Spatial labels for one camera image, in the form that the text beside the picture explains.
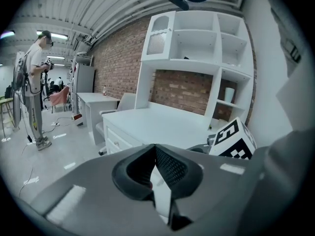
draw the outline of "refrigerator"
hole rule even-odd
[[[95,68],[76,63],[72,71],[71,104],[75,115],[80,113],[79,92],[93,92]]]

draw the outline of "pink chair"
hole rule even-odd
[[[69,87],[65,87],[60,92],[55,92],[49,96],[51,106],[52,106],[51,113],[53,112],[53,106],[55,106],[55,109],[56,109],[56,105],[62,104],[62,103],[63,103],[63,109],[65,111],[65,105],[67,103],[68,93],[69,93]]]

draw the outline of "white desk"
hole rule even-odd
[[[101,93],[80,92],[77,95],[80,98],[79,112],[82,114],[83,125],[88,126],[91,139],[95,144],[104,142],[95,128],[102,121],[99,111],[117,109],[120,99],[103,96]]]
[[[153,108],[102,115],[107,151],[118,152],[142,144],[168,144],[187,149],[207,142],[204,116],[150,103]]]

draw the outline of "white wall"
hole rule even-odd
[[[4,96],[5,89],[13,81],[13,65],[0,66],[0,96]]]
[[[262,147],[292,131],[276,98],[288,80],[286,62],[268,0],[245,0],[243,13],[252,34],[257,62],[256,97],[248,128],[257,146]]]
[[[55,81],[57,78],[61,77],[63,84],[67,85],[67,74],[69,73],[69,70],[69,68],[55,66],[53,70],[48,72],[48,78],[51,78],[53,81]]]

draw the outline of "frosted glass panel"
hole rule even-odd
[[[159,33],[159,34],[150,36],[150,42],[149,42],[147,55],[163,53],[165,38],[166,38],[166,33]]]
[[[162,16],[154,21],[152,31],[164,30],[168,26],[168,17]]]

